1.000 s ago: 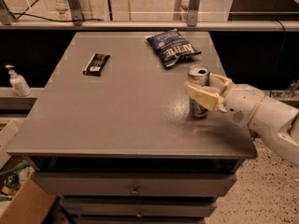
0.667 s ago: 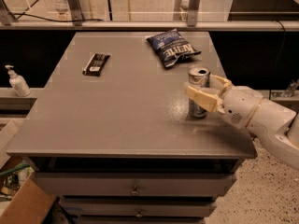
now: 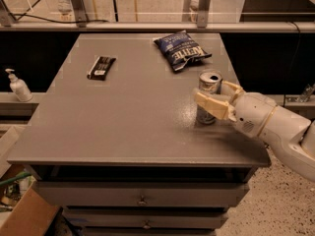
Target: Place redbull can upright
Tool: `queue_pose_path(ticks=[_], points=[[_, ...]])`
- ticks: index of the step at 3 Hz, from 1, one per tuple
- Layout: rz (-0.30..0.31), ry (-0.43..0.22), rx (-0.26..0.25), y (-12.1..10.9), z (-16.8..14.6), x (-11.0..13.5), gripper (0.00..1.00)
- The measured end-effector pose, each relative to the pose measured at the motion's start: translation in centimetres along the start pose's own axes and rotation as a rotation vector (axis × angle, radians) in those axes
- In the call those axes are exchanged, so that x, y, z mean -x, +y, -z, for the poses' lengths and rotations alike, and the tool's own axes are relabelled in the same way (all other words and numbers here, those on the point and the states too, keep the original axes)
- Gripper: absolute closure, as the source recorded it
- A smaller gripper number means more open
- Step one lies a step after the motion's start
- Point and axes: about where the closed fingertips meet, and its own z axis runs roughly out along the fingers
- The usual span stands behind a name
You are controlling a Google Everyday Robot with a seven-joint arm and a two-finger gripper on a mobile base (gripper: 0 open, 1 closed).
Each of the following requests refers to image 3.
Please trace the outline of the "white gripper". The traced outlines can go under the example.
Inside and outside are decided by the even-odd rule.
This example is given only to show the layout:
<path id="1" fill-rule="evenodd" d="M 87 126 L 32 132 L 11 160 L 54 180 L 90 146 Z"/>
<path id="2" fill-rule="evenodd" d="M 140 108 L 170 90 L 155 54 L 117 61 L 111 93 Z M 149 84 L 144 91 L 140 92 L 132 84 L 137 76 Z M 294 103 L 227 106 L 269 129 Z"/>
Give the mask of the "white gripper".
<path id="1" fill-rule="evenodd" d="M 229 81 L 221 82 L 221 94 L 206 95 L 200 91 L 194 94 L 198 106 L 219 120 L 227 120 L 234 101 L 236 131 L 249 138 L 256 138 L 267 119 L 277 107 L 276 102 L 258 92 L 245 92 L 242 86 Z"/>

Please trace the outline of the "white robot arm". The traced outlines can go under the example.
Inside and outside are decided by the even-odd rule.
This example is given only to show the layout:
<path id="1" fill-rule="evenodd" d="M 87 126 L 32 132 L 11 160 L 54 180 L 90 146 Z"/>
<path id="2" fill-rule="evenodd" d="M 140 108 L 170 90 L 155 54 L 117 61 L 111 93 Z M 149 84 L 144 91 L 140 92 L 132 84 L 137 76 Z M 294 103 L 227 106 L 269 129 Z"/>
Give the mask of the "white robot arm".
<path id="1" fill-rule="evenodd" d="M 275 157 L 288 168 L 315 182 L 315 126 L 309 119 L 278 105 L 259 92 L 246 92 L 228 81 L 220 84 L 220 93 L 196 88 L 198 106 L 219 120 L 229 120 L 249 138 L 267 144 Z"/>

